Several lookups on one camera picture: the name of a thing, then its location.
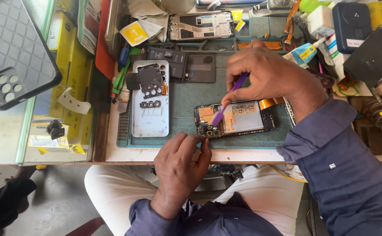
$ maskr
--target hand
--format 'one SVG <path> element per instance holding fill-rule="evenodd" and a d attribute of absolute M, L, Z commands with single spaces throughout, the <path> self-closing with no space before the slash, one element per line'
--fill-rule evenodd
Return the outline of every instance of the hand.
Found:
<path fill-rule="evenodd" d="M 192 161 L 200 142 L 201 154 L 198 161 Z M 174 219 L 207 174 L 211 158 L 209 139 L 202 135 L 181 132 L 168 140 L 155 158 L 160 186 L 150 202 L 152 210 L 167 220 Z"/>
<path fill-rule="evenodd" d="M 251 85 L 230 92 L 242 72 L 251 73 Z M 260 40 L 253 40 L 245 50 L 228 59 L 226 86 L 230 93 L 223 98 L 223 106 L 246 99 L 285 97 L 293 107 L 296 123 L 329 99 L 319 79 L 271 51 Z"/>

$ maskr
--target shirt sleeve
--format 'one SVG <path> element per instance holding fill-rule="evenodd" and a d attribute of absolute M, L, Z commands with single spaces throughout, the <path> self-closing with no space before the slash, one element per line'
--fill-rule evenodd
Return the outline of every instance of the shirt sleeve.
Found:
<path fill-rule="evenodd" d="M 166 220 L 150 208 L 149 199 L 139 199 L 130 206 L 131 227 L 125 236 L 176 236 L 185 219 L 181 210 L 173 220 Z"/>
<path fill-rule="evenodd" d="M 330 235 L 382 234 L 382 164 L 351 128 L 356 111 L 330 99 L 277 148 L 298 164 Z"/>

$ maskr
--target white pants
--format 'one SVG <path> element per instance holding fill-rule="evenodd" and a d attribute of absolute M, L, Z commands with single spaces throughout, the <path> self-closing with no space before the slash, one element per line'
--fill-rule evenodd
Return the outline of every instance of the white pants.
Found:
<path fill-rule="evenodd" d="M 157 188 L 136 176 L 129 166 L 93 165 L 85 176 L 85 187 L 96 210 L 115 236 L 130 228 L 128 210 L 141 198 L 152 199 Z M 294 236 L 303 183 L 287 179 L 268 165 L 248 167 L 214 201 L 225 204 L 237 191 L 253 212 L 272 223 L 284 236 Z"/>

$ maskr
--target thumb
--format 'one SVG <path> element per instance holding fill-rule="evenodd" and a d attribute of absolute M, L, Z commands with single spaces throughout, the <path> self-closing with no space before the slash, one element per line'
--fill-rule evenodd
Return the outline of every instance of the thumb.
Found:
<path fill-rule="evenodd" d="M 206 138 L 201 143 L 201 154 L 198 157 L 198 169 L 199 171 L 206 171 L 209 168 L 210 160 L 212 159 L 212 151 L 209 148 L 209 139 Z"/>
<path fill-rule="evenodd" d="M 245 88 L 238 88 L 235 91 L 231 91 L 222 99 L 222 106 L 226 107 L 232 102 L 252 99 L 254 97 L 252 85 Z"/>

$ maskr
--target black power bank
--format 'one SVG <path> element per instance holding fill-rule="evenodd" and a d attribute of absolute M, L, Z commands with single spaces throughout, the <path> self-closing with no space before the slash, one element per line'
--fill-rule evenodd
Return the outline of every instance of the black power bank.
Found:
<path fill-rule="evenodd" d="M 174 51 L 164 48 L 149 47 L 148 61 L 167 61 L 169 63 L 170 78 L 185 80 L 188 63 L 188 52 Z"/>
<path fill-rule="evenodd" d="M 332 8 L 335 38 L 340 53 L 353 53 L 372 32 L 369 7 L 363 3 L 337 3 Z"/>

